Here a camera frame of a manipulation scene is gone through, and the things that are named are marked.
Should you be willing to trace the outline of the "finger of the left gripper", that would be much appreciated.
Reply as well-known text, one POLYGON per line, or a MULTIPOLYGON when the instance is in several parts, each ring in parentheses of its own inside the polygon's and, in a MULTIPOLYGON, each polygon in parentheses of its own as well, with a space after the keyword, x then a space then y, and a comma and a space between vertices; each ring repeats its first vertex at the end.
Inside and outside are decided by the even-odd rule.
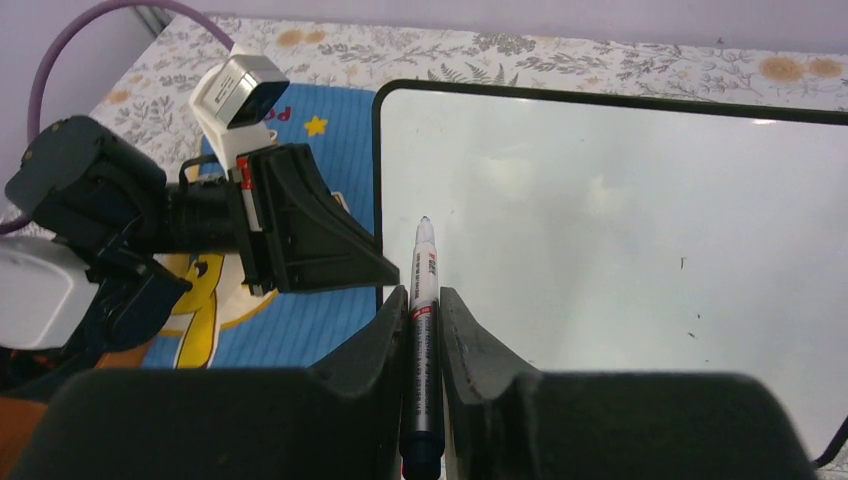
POLYGON ((373 235, 333 198, 306 144, 254 154, 254 197, 262 232, 284 259, 381 256, 373 235))
POLYGON ((399 268, 357 222, 293 218, 271 237, 271 262, 281 292, 314 293, 399 283, 399 268))

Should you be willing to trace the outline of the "black framed whiteboard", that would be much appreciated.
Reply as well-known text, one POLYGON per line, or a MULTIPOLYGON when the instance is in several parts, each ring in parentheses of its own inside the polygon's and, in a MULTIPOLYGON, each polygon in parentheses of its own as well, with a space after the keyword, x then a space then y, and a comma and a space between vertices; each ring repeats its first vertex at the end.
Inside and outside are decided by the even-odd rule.
POLYGON ((530 364, 732 372, 847 444, 847 116, 423 80, 373 107, 375 222, 530 364))

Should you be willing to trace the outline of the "white whiteboard marker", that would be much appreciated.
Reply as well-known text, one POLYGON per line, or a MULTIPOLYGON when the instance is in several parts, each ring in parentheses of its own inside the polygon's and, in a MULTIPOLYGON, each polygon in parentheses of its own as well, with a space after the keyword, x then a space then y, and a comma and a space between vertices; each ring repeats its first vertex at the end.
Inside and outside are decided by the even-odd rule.
POLYGON ((415 234, 408 301, 408 384, 399 451, 405 479, 438 479, 444 453, 443 394, 438 349, 439 279, 435 231, 421 218, 415 234))

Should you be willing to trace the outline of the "blue cartoon cloth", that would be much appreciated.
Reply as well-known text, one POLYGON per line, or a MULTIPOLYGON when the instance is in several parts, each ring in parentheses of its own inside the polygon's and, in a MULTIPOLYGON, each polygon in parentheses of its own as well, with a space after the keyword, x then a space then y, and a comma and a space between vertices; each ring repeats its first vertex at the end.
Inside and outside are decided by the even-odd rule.
MULTIPOLYGON (((374 230, 371 107, 375 94, 293 84, 265 118, 276 143, 309 144, 334 195, 374 230)), ((376 292, 354 288, 255 297, 236 255, 169 255, 192 288, 143 358, 144 368, 308 366, 367 324, 376 292)))

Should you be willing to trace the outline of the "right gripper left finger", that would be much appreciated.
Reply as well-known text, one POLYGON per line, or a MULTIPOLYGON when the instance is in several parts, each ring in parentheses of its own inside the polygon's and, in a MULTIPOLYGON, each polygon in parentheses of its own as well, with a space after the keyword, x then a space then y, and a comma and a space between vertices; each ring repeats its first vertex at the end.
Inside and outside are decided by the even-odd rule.
POLYGON ((13 479, 396 479, 407 293, 308 368, 91 370, 13 479))

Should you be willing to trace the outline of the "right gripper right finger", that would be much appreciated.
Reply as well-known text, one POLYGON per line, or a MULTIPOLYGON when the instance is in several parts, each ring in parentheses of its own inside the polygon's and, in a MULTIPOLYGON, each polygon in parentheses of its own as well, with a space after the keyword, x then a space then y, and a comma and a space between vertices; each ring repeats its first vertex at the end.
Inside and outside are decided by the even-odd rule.
POLYGON ((542 371, 440 293, 450 479, 812 479, 776 398, 732 373, 542 371))

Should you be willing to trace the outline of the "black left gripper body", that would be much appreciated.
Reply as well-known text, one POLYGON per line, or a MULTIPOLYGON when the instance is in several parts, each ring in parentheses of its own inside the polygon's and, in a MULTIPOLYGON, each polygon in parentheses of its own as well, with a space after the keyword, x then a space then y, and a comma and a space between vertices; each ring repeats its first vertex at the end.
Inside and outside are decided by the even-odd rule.
POLYGON ((269 267, 260 265, 258 236, 251 232, 236 184, 219 173, 191 182, 192 167, 218 163, 213 155, 185 161, 177 181, 165 186, 158 213, 158 251, 162 254, 237 253, 243 264, 244 284, 253 295, 276 289, 269 267))

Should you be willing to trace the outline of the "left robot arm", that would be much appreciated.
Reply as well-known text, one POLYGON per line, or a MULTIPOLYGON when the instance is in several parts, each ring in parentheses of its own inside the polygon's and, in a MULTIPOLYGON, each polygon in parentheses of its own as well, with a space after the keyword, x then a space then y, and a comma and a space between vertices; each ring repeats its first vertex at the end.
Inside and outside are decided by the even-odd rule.
POLYGON ((175 183, 88 117, 36 138, 9 190, 82 261, 96 291, 58 344, 63 363, 13 387, 12 397, 45 401, 102 355, 151 339, 191 289, 159 254, 235 253, 257 297, 398 282, 397 267, 332 197, 310 148, 274 145, 265 127, 258 133, 258 145, 223 160, 223 177, 175 183))

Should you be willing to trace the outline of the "floral tablecloth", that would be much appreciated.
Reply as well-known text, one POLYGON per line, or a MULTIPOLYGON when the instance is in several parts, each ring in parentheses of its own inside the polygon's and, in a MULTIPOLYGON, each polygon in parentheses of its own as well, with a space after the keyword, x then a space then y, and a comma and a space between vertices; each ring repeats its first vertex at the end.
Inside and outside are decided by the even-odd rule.
POLYGON ((225 17, 218 24, 294 84, 375 93, 423 80, 847 116, 843 55, 225 17))

